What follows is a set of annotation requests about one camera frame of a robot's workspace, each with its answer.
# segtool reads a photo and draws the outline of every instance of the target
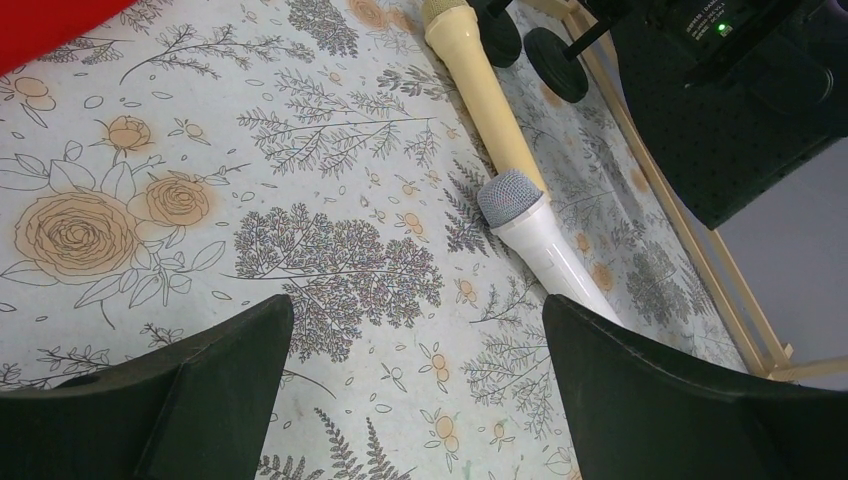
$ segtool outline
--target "microphone grille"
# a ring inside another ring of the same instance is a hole
[[[424,29],[430,26],[430,23],[439,15],[445,13],[454,7],[468,6],[465,0],[426,0],[421,5],[421,20],[424,22]]]
[[[477,192],[477,204],[491,228],[511,222],[540,198],[539,187],[516,169],[501,173]]]

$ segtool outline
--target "wooden stand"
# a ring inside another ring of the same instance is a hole
[[[576,0],[522,1],[561,20],[572,39],[579,38],[595,24],[592,15]],[[719,233],[707,230],[689,214],[642,142],[624,99],[604,68],[604,57],[609,65],[618,68],[615,46],[609,33],[581,56],[654,194],[712,294],[719,315],[749,372],[780,381],[848,372],[848,356],[798,365],[790,362],[792,346],[778,340]]]

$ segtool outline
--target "floral pattern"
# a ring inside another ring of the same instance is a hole
[[[297,323],[257,478],[580,479],[544,292],[477,207],[495,172],[419,7],[141,0],[0,76],[0,389],[284,292]],[[525,57],[497,75],[619,316],[742,368],[597,88],[563,102]]]

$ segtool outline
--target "cream microphone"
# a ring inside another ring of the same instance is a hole
[[[421,18],[424,40],[450,70],[495,169],[500,173],[519,170],[539,190],[548,193],[515,114],[483,51],[474,9],[465,0],[426,0],[421,6]]]

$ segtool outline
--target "white microphone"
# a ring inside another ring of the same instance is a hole
[[[445,62],[495,169],[517,168],[548,191],[524,134],[509,108],[480,43],[477,14],[465,0],[426,0],[421,6],[424,40]]]
[[[547,195],[508,170],[477,193],[492,233],[515,250],[549,294],[562,294],[624,326],[557,227]]]

